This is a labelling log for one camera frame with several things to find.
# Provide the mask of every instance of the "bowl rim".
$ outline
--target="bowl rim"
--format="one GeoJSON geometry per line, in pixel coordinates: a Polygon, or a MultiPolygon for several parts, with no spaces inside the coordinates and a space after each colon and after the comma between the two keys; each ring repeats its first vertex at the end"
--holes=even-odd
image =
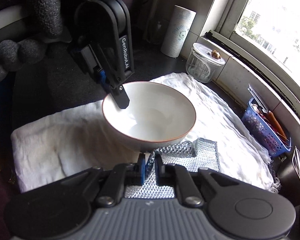
{"type": "Polygon", "coordinates": [[[116,128],[108,121],[108,119],[107,119],[106,116],[105,116],[105,113],[104,113],[104,110],[103,110],[103,103],[105,102],[106,98],[107,98],[109,95],[111,95],[110,93],[108,93],[108,94],[105,96],[105,98],[103,99],[103,101],[102,101],[102,106],[101,106],[102,114],[103,114],[103,117],[106,119],[107,123],[108,123],[113,129],[115,129],[118,133],[122,134],[122,135],[125,136],[125,137],[132,138],[132,139],[135,139],[135,140],[138,140],[138,141],[141,141],[141,142],[164,143],[164,142],[174,141],[174,140],[180,139],[180,138],[182,138],[182,137],[185,137],[185,136],[192,130],[192,128],[194,127],[194,125],[195,125],[195,123],[196,123],[196,121],[197,121],[197,111],[195,110],[194,105],[192,104],[192,102],[191,102],[184,94],[182,94],[182,93],[179,92],[178,90],[176,90],[176,89],[174,89],[174,88],[172,88],[172,87],[169,87],[169,86],[167,86],[167,85],[164,85],[164,84],[161,84],[161,83],[156,83],[156,82],[151,82],[151,81],[133,81],[133,82],[125,83],[125,84],[123,84],[123,85],[126,85],[126,84],[132,84],[132,83],[154,83],[154,84],[162,85],[162,86],[165,86],[165,87],[168,87],[168,88],[171,88],[171,89],[175,90],[176,92],[178,92],[179,94],[181,94],[183,97],[185,97],[185,99],[188,100],[189,103],[190,103],[190,105],[193,107],[193,110],[194,110],[194,123],[193,123],[193,125],[191,126],[191,128],[190,128],[187,132],[183,133],[182,135],[180,135],[180,136],[178,136],[178,137],[174,137],[174,138],[168,139],[168,140],[163,140],[163,141],[148,141],[148,140],[138,139],[138,138],[132,137],[132,136],[130,136],[130,135],[126,135],[126,134],[124,134],[123,132],[121,132],[121,131],[119,131],[118,129],[116,129],[116,128]]]}

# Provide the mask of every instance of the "silver mesh pad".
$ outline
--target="silver mesh pad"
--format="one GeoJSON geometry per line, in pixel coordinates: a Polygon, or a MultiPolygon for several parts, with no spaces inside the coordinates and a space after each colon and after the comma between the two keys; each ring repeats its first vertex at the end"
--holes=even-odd
{"type": "Polygon", "coordinates": [[[198,138],[193,143],[186,141],[173,146],[154,150],[146,164],[146,180],[143,186],[128,186],[126,198],[174,198],[174,188],[158,186],[154,171],[154,156],[160,154],[164,164],[175,163],[185,166],[188,171],[207,167],[220,171],[217,142],[198,138]]]}

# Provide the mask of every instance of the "gray plush toy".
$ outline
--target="gray plush toy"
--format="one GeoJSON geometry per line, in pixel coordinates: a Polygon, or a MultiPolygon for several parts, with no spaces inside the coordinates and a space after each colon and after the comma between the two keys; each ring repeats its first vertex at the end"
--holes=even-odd
{"type": "MultiPolygon", "coordinates": [[[[56,38],[62,33],[60,0],[0,0],[0,10],[16,4],[25,4],[27,11],[34,15],[43,34],[48,38],[56,38]]],[[[32,38],[18,43],[5,40],[0,43],[0,81],[8,71],[17,71],[23,64],[34,64],[45,56],[47,45],[32,38]]]]}

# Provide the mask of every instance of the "glass jar lid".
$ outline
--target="glass jar lid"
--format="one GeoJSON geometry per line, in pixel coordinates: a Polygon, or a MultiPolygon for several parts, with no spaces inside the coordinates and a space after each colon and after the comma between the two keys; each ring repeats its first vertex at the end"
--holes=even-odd
{"type": "Polygon", "coordinates": [[[211,56],[212,49],[209,49],[208,47],[206,47],[200,43],[194,43],[192,45],[192,48],[200,56],[206,58],[208,61],[210,61],[211,63],[213,63],[215,65],[222,66],[226,63],[223,58],[220,58],[220,59],[213,58],[211,56]]]}

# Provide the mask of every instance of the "blue plastic basket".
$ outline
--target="blue plastic basket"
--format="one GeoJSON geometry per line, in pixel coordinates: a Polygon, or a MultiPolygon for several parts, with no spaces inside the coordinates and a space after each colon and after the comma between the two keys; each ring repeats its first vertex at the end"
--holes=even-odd
{"type": "Polygon", "coordinates": [[[289,146],[285,146],[277,134],[252,108],[253,100],[254,98],[250,99],[248,108],[242,117],[242,122],[245,127],[249,130],[250,134],[268,150],[270,156],[275,157],[284,152],[289,152],[291,150],[291,137],[289,133],[283,127],[289,139],[289,146]]]}

